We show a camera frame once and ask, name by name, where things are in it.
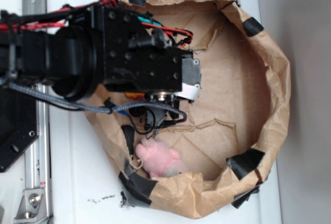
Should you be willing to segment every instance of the plush toy ear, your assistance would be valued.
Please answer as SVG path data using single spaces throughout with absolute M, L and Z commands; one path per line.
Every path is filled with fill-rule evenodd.
M 170 154 L 174 159 L 180 159 L 180 152 L 170 148 Z

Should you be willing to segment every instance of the screw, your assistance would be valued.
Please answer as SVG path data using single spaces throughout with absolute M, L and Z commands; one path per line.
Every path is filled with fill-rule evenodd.
M 29 196 L 29 202 L 30 202 L 32 205 L 34 205 L 34 206 L 38 205 L 39 202 L 40 202 L 40 200 L 41 200 L 40 195 L 38 195 L 38 194 L 36 194 L 36 193 L 31 194 L 31 195 Z
M 111 58 L 116 58 L 116 52 L 115 51 L 110 51 L 109 52 L 109 57 L 111 57 Z
M 132 58 L 131 54 L 128 52 L 124 55 L 124 57 L 126 60 L 130 60 Z
M 129 22 L 130 22 L 130 16 L 124 16 L 124 17 L 123 17 L 123 21 L 124 21 L 125 23 L 129 23 Z
M 112 21 L 116 19 L 116 14 L 114 12 L 109 12 L 108 18 L 111 19 Z
M 179 78 L 179 75 L 178 75 L 177 72 L 175 72 L 174 75 L 172 75 L 172 76 L 173 76 L 173 78 L 176 79 L 176 80 Z
M 23 213 L 23 218 L 24 219 L 29 219 L 31 217 L 32 217 L 32 215 L 31 215 L 31 212 L 30 211 Z

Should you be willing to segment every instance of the white surface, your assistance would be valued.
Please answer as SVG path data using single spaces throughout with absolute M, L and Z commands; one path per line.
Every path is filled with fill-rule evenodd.
M 121 185 L 83 113 L 50 108 L 54 223 L 192 223 L 141 207 L 120 207 Z M 194 223 L 281 224 L 277 169 L 240 209 L 231 205 Z
M 331 0 L 260 0 L 292 67 L 289 136 L 277 160 L 283 224 L 331 223 Z
M 86 4 L 95 0 L 48 0 L 48 10 L 65 3 Z M 239 0 L 259 18 L 257 0 Z M 120 207 L 118 175 L 108 162 L 96 134 L 82 113 L 50 108 L 54 223 L 247 223 L 280 224 L 277 169 L 258 195 L 236 210 L 228 205 L 200 220 L 140 207 Z
M 22 0 L 0 0 L 0 9 L 22 14 Z M 6 173 L 0 173 L 0 206 L 5 209 L 3 224 L 13 222 L 24 189 L 25 163 L 22 155 Z

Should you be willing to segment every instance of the pink stuffed pig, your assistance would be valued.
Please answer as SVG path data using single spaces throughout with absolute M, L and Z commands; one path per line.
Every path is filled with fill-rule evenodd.
M 189 171 L 179 151 L 153 138 L 143 138 L 141 144 L 136 146 L 136 155 L 144 160 L 143 168 L 151 178 L 175 176 Z

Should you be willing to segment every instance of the mounting hole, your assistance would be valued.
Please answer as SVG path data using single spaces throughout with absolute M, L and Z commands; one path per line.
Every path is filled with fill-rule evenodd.
M 10 145 L 10 149 L 14 152 L 14 153 L 18 153 L 20 150 L 17 146 L 15 146 L 14 144 L 13 145 Z

